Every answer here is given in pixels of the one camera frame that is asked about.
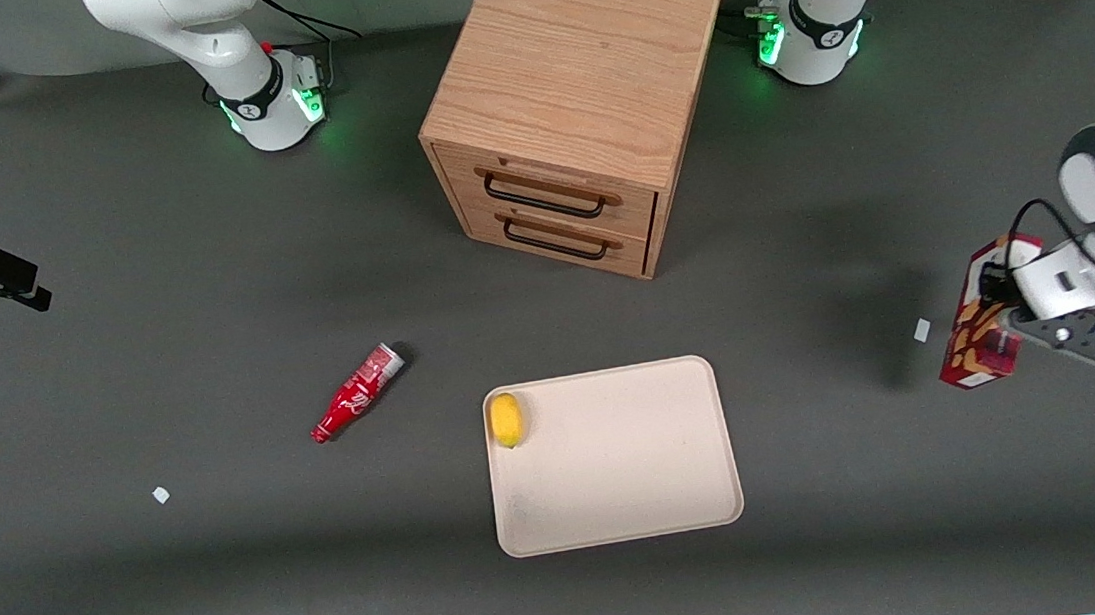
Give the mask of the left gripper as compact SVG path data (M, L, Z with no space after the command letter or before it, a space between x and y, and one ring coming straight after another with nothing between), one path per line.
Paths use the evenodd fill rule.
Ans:
M1095 308L1095 235L1067 240L1054 250L1008 243L1003 264L986 262L978 276L980 303L1014 303L1036 320L1059 318Z

